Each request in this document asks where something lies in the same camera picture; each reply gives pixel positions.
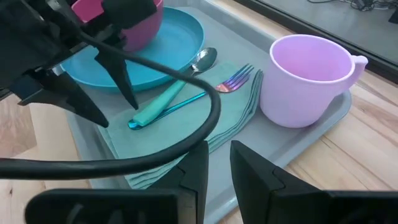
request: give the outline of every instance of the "blue plate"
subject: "blue plate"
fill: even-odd
[[[162,25],[153,41],[135,54],[176,70],[186,69],[203,47],[205,35],[201,24],[191,15],[178,9],[164,8]],[[62,67],[76,81],[101,90],[118,90],[107,71],[94,60],[98,51],[87,47]],[[170,76],[142,65],[126,61],[134,90],[146,90],[161,85]]]

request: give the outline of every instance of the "plastic tray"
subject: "plastic tray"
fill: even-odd
[[[212,4],[211,0],[165,0],[165,3],[189,12],[202,23],[206,34],[205,47],[216,47],[218,60],[229,60],[238,65],[252,63],[257,68],[266,68],[273,37]],[[165,88],[167,85],[142,92],[138,98],[140,101],[148,100]],[[108,118],[129,108],[121,95],[89,88],[85,91]],[[302,129],[280,127],[258,109],[253,119],[233,139],[240,140],[277,166],[284,167],[336,124],[350,106],[349,92],[337,96],[318,122]],[[93,123],[71,113],[68,120],[82,159],[113,159]],[[205,223],[216,223],[238,206],[229,166],[229,146],[230,142],[227,142],[210,154]],[[94,188],[129,188],[124,177],[90,181]]]

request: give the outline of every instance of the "wooden surface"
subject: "wooden surface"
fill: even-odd
[[[275,37],[291,32],[232,2],[214,0]],[[398,190],[398,89],[366,72],[351,89],[347,116],[286,170],[321,189]],[[65,112],[48,105],[19,107],[15,96],[0,102],[0,157],[78,160]],[[82,181],[0,180],[0,224],[21,224],[26,203],[52,188],[88,188]],[[242,223],[236,209],[220,223]]]

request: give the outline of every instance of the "green cloth napkin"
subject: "green cloth napkin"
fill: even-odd
[[[198,78],[216,86],[234,75],[239,69],[240,67],[232,63],[224,62],[201,74]],[[252,72],[250,80],[235,92],[221,94],[220,120],[206,139],[209,144],[209,153],[242,130],[256,112],[262,75],[255,74],[256,69]],[[170,105],[187,100],[202,91],[195,86],[186,85]],[[148,103],[150,101],[140,105],[140,108],[145,108]],[[127,122],[134,114],[138,113],[135,110],[123,111],[110,119],[108,128],[98,126],[98,129],[115,158],[140,157],[163,150],[189,136],[204,122],[209,112],[210,99],[205,96],[137,131],[130,130],[127,126]],[[125,178],[133,189],[146,189],[165,175],[182,158],[155,169],[126,175]]]

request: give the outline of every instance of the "pink bowl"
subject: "pink bowl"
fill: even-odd
[[[101,2],[102,0],[78,0],[72,9],[83,22],[88,22],[104,12]],[[122,30],[127,37],[124,50],[141,50],[156,36],[163,19],[163,0],[154,0],[154,3],[157,7],[155,14],[130,29]]]

